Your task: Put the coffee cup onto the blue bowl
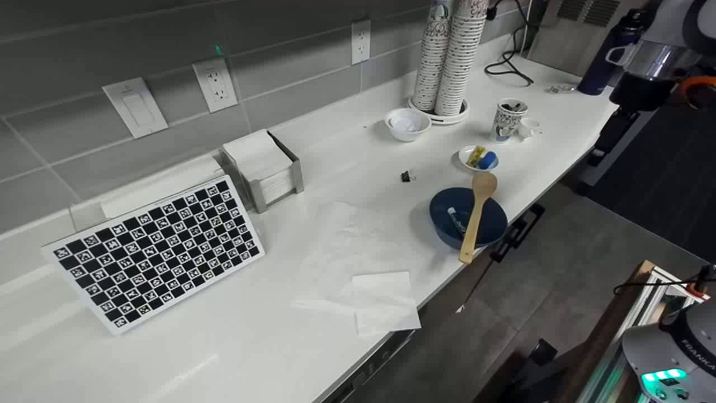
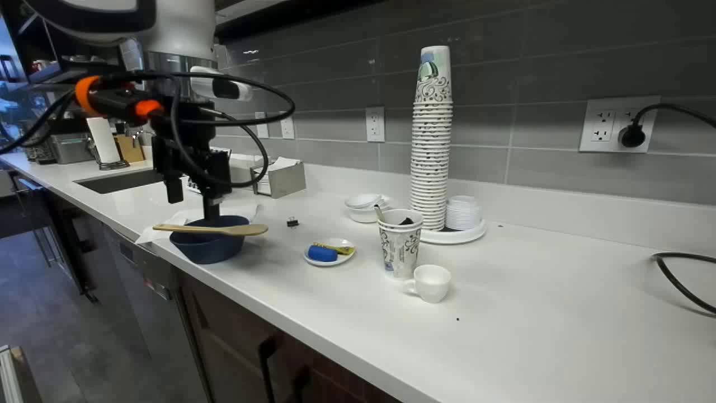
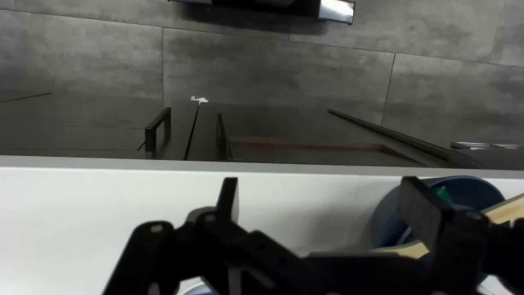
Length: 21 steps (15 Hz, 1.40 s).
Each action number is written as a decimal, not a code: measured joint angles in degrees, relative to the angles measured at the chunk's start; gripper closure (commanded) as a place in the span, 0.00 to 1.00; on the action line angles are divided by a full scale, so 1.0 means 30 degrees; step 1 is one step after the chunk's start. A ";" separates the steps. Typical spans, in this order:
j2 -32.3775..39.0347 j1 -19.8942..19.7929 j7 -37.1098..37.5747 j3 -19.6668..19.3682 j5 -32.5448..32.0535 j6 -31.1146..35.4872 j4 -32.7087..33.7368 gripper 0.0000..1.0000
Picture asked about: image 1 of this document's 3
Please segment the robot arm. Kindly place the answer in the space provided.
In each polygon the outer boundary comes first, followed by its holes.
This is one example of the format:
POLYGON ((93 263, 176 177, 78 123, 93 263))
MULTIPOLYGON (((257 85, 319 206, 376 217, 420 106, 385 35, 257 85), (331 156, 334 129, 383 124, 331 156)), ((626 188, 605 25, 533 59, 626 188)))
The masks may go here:
POLYGON ((649 0, 649 25, 636 45, 610 46, 621 75, 610 92, 619 109, 657 109, 689 59, 716 53, 716 0, 649 0))

